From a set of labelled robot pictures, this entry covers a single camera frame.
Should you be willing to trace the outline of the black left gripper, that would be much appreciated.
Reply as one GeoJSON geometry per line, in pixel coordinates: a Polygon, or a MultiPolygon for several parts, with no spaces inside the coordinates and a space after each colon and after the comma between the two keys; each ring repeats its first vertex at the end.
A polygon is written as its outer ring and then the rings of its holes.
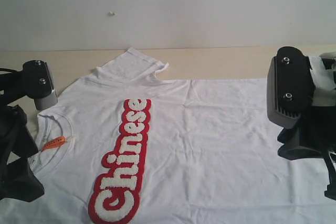
{"type": "Polygon", "coordinates": [[[4,69],[1,74],[1,200],[5,198],[32,202],[41,197],[44,187],[35,177],[28,158],[38,148],[27,129],[27,115],[19,106],[10,103],[26,95],[22,73],[4,69]]]}

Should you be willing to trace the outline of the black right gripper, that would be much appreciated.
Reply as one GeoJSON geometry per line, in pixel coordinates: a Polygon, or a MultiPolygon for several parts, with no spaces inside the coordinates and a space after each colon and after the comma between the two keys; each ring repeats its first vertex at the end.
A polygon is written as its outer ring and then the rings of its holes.
{"type": "Polygon", "coordinates": [[[323,159],[329,177],[324,195],[335,199],[335,52],[307,57],[315,86],[312,104],[293,128],[282,127],[278,155],[291,161],[323,159]]]}

